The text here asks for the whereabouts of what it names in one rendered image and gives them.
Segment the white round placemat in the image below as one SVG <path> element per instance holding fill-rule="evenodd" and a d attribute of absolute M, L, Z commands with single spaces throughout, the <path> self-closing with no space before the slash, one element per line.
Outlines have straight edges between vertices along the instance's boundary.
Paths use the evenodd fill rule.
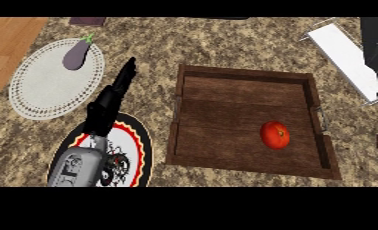
<path fill-rule="evenodd" d="M 93 94 L 102 80 L 105 59 L 96 44 L 89 47 L 79 70 L 64 67 L 64 56 L 80 42 L 62 39 L 42 47 L 26 59 L 12 77 L 9 101 L 18 114 L 49 120 L 70 113 Z"/>

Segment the dark purple flat object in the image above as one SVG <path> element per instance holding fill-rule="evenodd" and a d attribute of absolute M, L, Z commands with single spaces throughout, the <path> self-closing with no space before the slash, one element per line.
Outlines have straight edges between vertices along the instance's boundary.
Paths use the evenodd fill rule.
<path fill-rule="evenodd" d="M 79 26 L 102 26 L 105 20 L 105 17 L 73 17 L 70 19 L 70 24 Z"/>

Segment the brown wooden tray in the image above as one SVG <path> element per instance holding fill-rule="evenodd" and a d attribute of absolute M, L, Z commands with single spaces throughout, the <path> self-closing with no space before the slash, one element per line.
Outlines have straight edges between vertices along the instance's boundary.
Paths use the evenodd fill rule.
<path fill-rule="evenodd" d="M 182 65 L 166 162 L 339 180 L 313 75 Z M 262 125 L 281 122 L 290 144 L 271 149 Z"/>

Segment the purple eggplant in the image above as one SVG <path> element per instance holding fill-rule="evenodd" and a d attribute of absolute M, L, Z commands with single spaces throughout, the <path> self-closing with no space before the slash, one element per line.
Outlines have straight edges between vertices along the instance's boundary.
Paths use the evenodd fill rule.
<path fill-rule="evenodd" d="M 85 36 L 64 56 L 62 64 L 68 70 L 79 70 L 86 61 L 93 35 Z"/>

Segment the black red patterned plate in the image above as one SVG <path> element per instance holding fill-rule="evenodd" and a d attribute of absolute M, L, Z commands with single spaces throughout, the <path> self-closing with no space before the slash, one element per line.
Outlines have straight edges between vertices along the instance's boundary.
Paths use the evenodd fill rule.
<path fill-rule="evenodd" d="M 108 134 L 111 168 L 98 187 L 147 187 L 152 172 L 152 141 L 144 123 L 120 113 Z"/>

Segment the red round squash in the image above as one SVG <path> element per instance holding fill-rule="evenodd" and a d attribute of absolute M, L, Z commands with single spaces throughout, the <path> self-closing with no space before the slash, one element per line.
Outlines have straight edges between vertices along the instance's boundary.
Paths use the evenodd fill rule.
<path fill-rule="evenodd" d="M 284 149 L 290 144 L 290 131 L 287 126 L 278 121 L 266 122 L 260 128 L 260 138 L 271 149 Z"/>

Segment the dark appliance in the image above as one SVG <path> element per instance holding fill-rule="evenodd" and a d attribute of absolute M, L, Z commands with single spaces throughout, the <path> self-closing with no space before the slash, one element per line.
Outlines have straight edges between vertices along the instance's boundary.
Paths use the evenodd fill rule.
<path fill-rule="evenodd" d="M 378 17 L 361 18 L 361 32 L 365 64 L 378 74 Z"/>

